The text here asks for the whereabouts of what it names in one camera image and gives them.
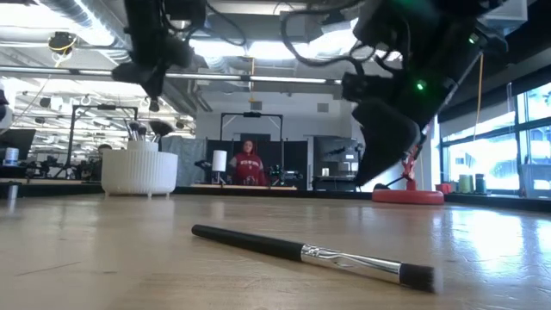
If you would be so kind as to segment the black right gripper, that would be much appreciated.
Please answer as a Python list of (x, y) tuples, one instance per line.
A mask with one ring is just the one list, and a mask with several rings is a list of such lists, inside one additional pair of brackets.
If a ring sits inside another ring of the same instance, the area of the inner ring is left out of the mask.
[(425, 46), (415, 46), (410, 34), (356, 37), (364, 46), (383, 44), (386, 54), (402, 55), (399, 69), (375, 57), (390, 77), (357, 72), (342, 78), (343, 98), (359, 103), (352, 116), (360, 125), (365, 149), (355, 182), (363, 186), (419, 142), (418, 124), (427, 124), (459, 89), (482, 54), (482, 35), (446, 34)]

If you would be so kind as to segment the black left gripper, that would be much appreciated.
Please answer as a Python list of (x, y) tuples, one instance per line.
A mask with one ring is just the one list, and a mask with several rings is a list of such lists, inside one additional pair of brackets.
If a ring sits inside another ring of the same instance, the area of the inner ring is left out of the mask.
[(118, 82), (141, 83), (147, 96), (154, 100), (162, 95), (166, 71), (173, 65), (189, 67), (194, 52), (187, 41), (165, 37), (156, 43), (135, 47), (129, 54), (131, 61), (115, 67), (112, 78)]

